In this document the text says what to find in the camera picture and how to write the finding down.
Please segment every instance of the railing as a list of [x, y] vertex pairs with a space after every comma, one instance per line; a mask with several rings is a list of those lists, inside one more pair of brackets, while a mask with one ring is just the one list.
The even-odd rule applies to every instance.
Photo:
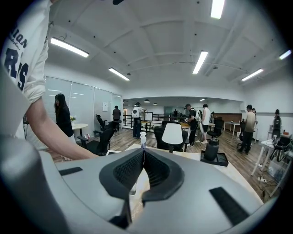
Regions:
[[[183, 117], [172, 117], [171, 115], [161, 115], [161, 114], [153, 114], [152, 115], [152, 122], [151, 123], [144, 123], [144, 121], [142, 120], [141, 122], [141, 129], [142, 130], [147, 130], [152, 132], [154, 127], [160, 127], [162, 125], [162, 122], [164, 120], [178, 120], [178, 121], [182, 121], [184, 120]], [[134, 120], [132, 118], [132, 115], [123, 115], [123, 124], [122, 127], [123, 128], [133, 128], [133, 123]]]

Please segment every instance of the tray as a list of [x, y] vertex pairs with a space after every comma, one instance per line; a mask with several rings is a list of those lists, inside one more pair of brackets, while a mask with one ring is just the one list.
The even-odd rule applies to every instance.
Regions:
[[225, 153], [217, 153], [215, 160], [209, 161], [205, 159], [205, 151], [201, 151], [201, 162], [218, 165], [218, 166], [228, 166], [229, 162]]

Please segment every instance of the white t-shirt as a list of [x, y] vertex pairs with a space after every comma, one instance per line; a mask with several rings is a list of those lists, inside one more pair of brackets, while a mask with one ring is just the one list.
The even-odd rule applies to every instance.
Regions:
[[[51, 5], [50, 0], [39, 0], [23, 12], [4, 42], [0, 57], [15, 85], [31, 103], [46, 90], [43, 76]], [[15, 135], [24, 138], [22, 122]]]
[[143, 110], [142, 107], [134, 107], [132, 111], [132, 117], [133, 118], [139, 118], [141, 117], [141, 111]]
[[207, 107], [205, 107], [205, 111], [206, 111], [206, 116], [205, 116], [205, 119], [202, 122], [202, 125], [209, 125], [210, 117], [211, 117], [211, 111]]

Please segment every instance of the wooden floor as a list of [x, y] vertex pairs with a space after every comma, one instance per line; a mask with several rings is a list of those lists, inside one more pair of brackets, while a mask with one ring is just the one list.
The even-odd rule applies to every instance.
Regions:
[[[264, 183], [259, 183], [257, 179], [257, 177], [260, 176], [260, 172], [261, 172], [259, 169], [256, 170], [254, 176], [250, 175], [257, 161], [261, 146], [258, 143], [256, 144], [253, 143], [249, 154], [246, 155], [244, 152], [242, 154], [237, 152], [236, 145], [239, 141], [236, 139], [236, 136], [233, 136], [229, 131], [223, 132], [219, 140], [220, 142], [219, 142], [218, 152], [221, 152], [221, 153], [224, 152], [226, 154], [229, 160], [229, 163], [232, 163], [232, 165], [239, 171], [239, 173], [249, 182], [251, 187], [256, 191], [256, 193], [260, 196], [260, 198], [264, 202], [267, 202], [270, 199], [269, 194], [274, 190], [275, 186], [268, 186]], [[140, 139], [134, 139], [132, 137], [132, 130], [124, 128], [120, 130], [119, 132], [116, 132], [114, 136], [111, 138], [110, 149], [117, 150], [117, 151], [124, 151], [133, 144], [140, 144]], [[157, 146], [157, 142], [153, 133], [150, 133], [150, 132], [148, 133], [146, 145], [151, 147]], [[195, 143], [193, 147], [187, 148], [187, 152], [200, 153], [202, 149], [203, 150], [205, 149], [205, 147], [206, 146], [202, 145], [201, 143]], [[63, 161], [60, 154], [57, 154], [53, 152], [52, 150], [47, 150], [47, 151], [53, 157], [54, 162]], [[269, 181], [273, 180], [273, 178], [266, 171], [264, 171], [262, 175]], [[263, 187], [265, 187], [264, 190], [266, 192], [264, 198], [262, 195], [263, 192], [261, 190], [261, 188]], [[278, 196], [279, 193], [280, 193], [279, 190], [276, 191], [274, 194], [274, 197]]]

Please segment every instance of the fluorescent light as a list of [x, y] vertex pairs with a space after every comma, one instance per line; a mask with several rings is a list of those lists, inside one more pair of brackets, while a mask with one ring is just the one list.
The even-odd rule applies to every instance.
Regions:
[[63, 42], [63, 41], [61, 41], [61, 40], [59, 40], [57, 38], [52, 37], [51, 43], [54, 44], [54, 45], [60, 46], [60, 47], [62, 47], [64, 49], [68, 49], [68, 50], [70, 50], [70, 51], [72, 51], [74, 53], [77, 53], [77, 54], [85, 57], [85, 58], [87, 56], [89, 56], [89, 53], [87, 53], [85, 51], [82, 51], [81, 49], [76, 48], [76, 47], [74, 47], [74, 46], [72, 46], [72, 45], [70, 45], [68, 43], [65, 43], [65, 42]]
[[122, 79], [129, 81], [130, 79], [128, 79], [126, 76], [122, 75], [119, 71], [116, 71], [114, 68], [109, 68], [110, 72], [113, 72], [114, 74], [120, 76]]
[[282, 59], [286, 58], [287, 56], [289, 56], [290, 54], [291, 54], [291, 50], [288, 50], [288, 51], [285, 52], [284, 54], [280, 55], [279, 58], [282, 60]]
[[212, 0], [211, 17], [220, 19], [223, 11], [225, 0]]
[[48, 90], [48, 91], [62, 92], [61, 90]]
[[253, 76], [255, 76], [255, 75], [261, 73], [262, 71], [263, 71], [263, 69], [258, 69], [256, 72], [250, 74], [249, 76], [244, 77], [244, 78], [242, 79], [242, 81], [246, 81], [246, 80], [250, 79], [251, 77], [253, 77]]
[[201, 66], [203, 65], [203, 62], [205, 61], [206, 57], [207, 57], [208, 52], [207, 51], [202, 51], [200, 58], [197, 61], [197, 64], [194, 68], [194, 71], [192, 74], [197, 74], [199, 72], [199, 70], [201, 69]]

